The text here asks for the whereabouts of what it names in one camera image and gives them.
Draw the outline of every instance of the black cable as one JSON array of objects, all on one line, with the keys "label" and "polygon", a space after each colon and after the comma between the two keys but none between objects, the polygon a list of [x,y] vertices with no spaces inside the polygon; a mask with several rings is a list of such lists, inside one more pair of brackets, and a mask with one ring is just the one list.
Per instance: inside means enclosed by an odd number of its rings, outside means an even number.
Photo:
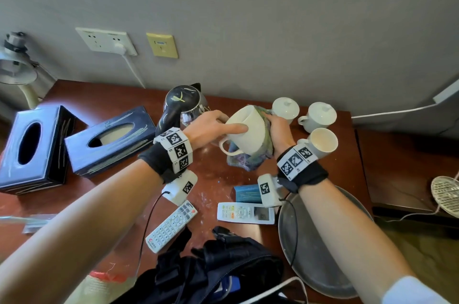
[{"label": "black cable", "polygon": [[164,194],[170,194],[170,192],[164,191],[159,195],[158,199],[156,199],[156,201],[153,203],[153,207],[152,207],[152,209],[150,211],[148,219],[146,220],[144,235],[142,237],[142,243],[141,243],[141,251],[139,253],[139,262],[137,263],[137,270],[135,271],[135,277],[137,277],[137,274],[139,273],[139,268],[141,267],[142,249],[143,249],[143,243],[144,243],[144,240],[145,240],[146,230],[148,228],[148,223],[150,223],[150,218],[152,217],[153,209],[155,208],[156,203],[158,202],[159,198],[162,197]]},{"label": "black cable", "polygon": [[456,123],[458,121],[459,121],[459,117],[456,118],[456,120],[454,121],[453,125],[451,125],[449,128],[446,128],[445,130],[440,131],[439,133],[436,133],[435,136],[441,135],[442,133],[446,133],[448,130],[451,130],[452,128],[454,128],[456,126]]},{"label": "black cable", "polygon": [[295,216],[296,240],[295,240],[295,248],[293,249],[293,257],[291,258],[291,262],[290,262],[290,267],[293,267],[293,262],[295,261],[295,256],[296,256],[296,248],[298,247],[298,221],[296,220],[296,210],[295,210],[295,206],[293,206],[290,200],[279,198],[279,201],[286,201],[287,203],[289,203],[291,208],[293,209],[293,214]]}]

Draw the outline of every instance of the yellow switch plate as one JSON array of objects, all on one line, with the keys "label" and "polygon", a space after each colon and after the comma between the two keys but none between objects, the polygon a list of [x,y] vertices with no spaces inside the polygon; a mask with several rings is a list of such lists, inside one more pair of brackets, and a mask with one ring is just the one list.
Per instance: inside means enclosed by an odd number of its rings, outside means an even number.
[{"label": "yellow switch plate", "polygon": [[172,35],[160,35],[157,33],[146,33],[148,42],[152,46],[153,54],[155,56],[165,56],[167,58],[179,57],[177,48],[175,47],[174,36]]}]

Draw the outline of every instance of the wooden table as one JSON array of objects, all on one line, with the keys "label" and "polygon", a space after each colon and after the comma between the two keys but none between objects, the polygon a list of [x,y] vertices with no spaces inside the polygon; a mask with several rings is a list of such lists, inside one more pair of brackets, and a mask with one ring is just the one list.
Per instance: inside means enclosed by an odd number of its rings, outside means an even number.
[{"label": "wooden table", "polygon": [[[59,80],[49,91],[43,103],[64,105],[88,126],[93,126],[117,116],[135,106],[143,105],[156,124],[163,113],[163,102],[166,93],[166,91],[161,90]],[[228,115],[232,115],[249,103],[257,104],[267,109],[271,107],[271,104],[265,102],[250,102],[215,96],[207,96],[206,98],[211,109],[221,110]],[[300,114],[305,115],[306,113],[307,107],[301,107]],[[85,126],[80,125],[77,130],[83,130],[84,128]],[[307,133],[296,121],[292,123],[291,128],[295,140],[307,137]],[[370,196],[364,179],[350,113],[338,111],[337,121],[330,126],[330,130],[337,135],[339,146],[334,153],[321,159],[321,164],[329,171],[330,179],[336,185],[349,191],[363,203],[368,211],[371,211]],[[233,201],[231,198],[234,191],[233,186],[255,184],[258,176],[262,174],[276,174],[275,161],[267,160],[258,170],[246,172],[243,169],[228,166],[225,154],[214,145],[207,145],[195,151],[193,159],[190,169],[197,174],[198,182],[188,199],[198,209],[199,213],[188,224],[193,236],[188,242],[183,255],[189,255],[191,247],[201,247],[206,240],[213,238],[213,227],[221,225],[240,236],[252,237],[265,245],[275,255],[282,257],[285,264],[285,277],[292,276],[293,271],[289,267],[280,246],[277,226],[225,223],[216,219],[217,204],[223,201]],[[90,180],[73,174],[71,168],[69,168],[67,183],[64,186],[19,197],[0,194],[0,212],[2,215],[14,214],[18,216],[58,213],[78,197],[81,197],[97,184],[133,161],[135,161],[135,158],[126,160]],[[142,242],[142,233],[154,199],[137,219],[128,234],[97,266],[97,270],[106,272],[111,269],[110,274],[113,275],[134,275]],[[174,204],[162,199],[162,202],[157,205],[153,212],[147,233],[156,228],[175,209],[176,206]],[[21,234],[21,230],[22,226],[0,225],[0,252],[3,258],[6,258],[27,240],[28,236]],[[144,247],[140,272],[155,267],[156,258],[157,256],[154,253]],[[308,288],[308,296],[312,302],[337,302],[337,300],[321,295],[310,288]],[[361,303],[360,299],[350,299],[347,302]]]},{"label": "wooden table", "polygon": [[[361,129],[357,134],[374,214],[401,217],[410,212],[434,212],[437,203],[430,184],[437,176],[456,175],[459,141]],[[459,226],[444,211],[438,217],[409,218]]]}]

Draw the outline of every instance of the black wristband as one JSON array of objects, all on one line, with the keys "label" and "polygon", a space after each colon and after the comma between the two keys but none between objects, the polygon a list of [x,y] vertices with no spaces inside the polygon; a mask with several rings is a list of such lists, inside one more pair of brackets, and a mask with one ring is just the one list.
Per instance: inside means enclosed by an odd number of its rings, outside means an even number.
[{"label": "black wristband", "polygon": [[[277,159],[277,162],[282,159],[282,157],[287,154],[294,146],[288,148],[284,151]],[[303,171],[298,173],[294,179],[291,181],[285,176],[285,174],[278,168],[277,180],[279,184],[283,185],[292,193],[298,193],[298,189],[304,185],[316,185],[321,183],[324,179],[328,177],[328,172],[325,170],[322,165],[317,161],[309,164]]]},{"label": "black wristband", "polygon": [[145,152],[140,153],[138,158],[142,159],[156,171],[158,175],[163,178],[164,183],[171,183],[186,170],[185,168],[176,174],[174,173],[168,151],[159,142],[151,146]]}]

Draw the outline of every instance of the white remote control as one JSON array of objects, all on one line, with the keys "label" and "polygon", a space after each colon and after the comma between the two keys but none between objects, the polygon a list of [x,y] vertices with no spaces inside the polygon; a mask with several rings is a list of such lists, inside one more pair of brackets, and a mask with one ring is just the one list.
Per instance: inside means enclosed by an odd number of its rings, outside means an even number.
[{"label": "white remote control", "polygon": [[197,213],[196,208],[185,200],[145,238],[146,244],[154,253],[158,253]]},{"label": "white remote control", "polygon": [[274,208],[255,203],[219,203],[217,220],[234,223],[274,224]]}]

